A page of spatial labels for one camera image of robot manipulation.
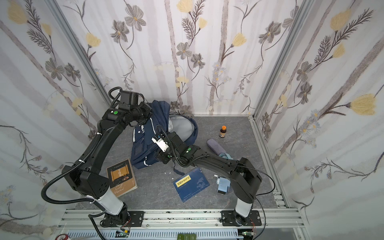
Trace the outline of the navy blue student backpack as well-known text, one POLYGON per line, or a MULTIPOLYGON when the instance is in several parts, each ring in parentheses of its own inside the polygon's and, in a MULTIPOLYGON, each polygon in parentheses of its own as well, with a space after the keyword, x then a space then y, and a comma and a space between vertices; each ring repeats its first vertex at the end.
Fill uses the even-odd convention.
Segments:
POLYGON ((193 145, 198 136, 196 121, 182 114, 172 114, 169 103, 154 100, 150 107, 153 113, 147 123, 133 131, 131 163, 136 169, 158 162, 155 154, 162 149, 157 143, 166 144, 171 133, 176 133, 187 145, 193 145))

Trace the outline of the blue notebook with yellow label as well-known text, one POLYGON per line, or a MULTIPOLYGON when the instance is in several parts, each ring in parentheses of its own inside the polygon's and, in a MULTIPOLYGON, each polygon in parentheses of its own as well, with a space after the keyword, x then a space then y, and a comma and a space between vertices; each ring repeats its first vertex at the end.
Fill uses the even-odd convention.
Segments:
POLYGON ((201 168, 195 168, 173 182, 183 203, 210 186, 201 168))

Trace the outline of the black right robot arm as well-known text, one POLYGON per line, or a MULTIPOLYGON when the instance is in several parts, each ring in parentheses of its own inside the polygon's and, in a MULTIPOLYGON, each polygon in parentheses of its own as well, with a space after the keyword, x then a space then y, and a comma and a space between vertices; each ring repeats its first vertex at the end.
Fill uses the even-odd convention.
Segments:
POLYGON ((156 154, 158 161, 164 164, 175 161, 183 168, 193 166, 208 169, 230 180, 238 198, 235 216, 242 220, 249 217, 263 179, 248 159, 230 160, 210 155, 198 146, 188 146, 175 132, 157 134, 152 141, 160 148, 156 154))

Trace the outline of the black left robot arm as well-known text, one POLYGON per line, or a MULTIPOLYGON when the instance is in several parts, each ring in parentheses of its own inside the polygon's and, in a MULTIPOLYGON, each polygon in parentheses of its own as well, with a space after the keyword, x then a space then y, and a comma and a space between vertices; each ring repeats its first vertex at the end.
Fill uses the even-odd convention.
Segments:
POLYGON ((100 175, 104 160, 118 136, 132 122, 145 124, 151 117, 151 107, 142 102, 125 109, 109 108, 98 122, 97 136, 80 159, 80 167, 65 176, 71 188, 86 197, 107 214, 117 216, 123 209, 123 202, 112 192, 109 179, 100 175))

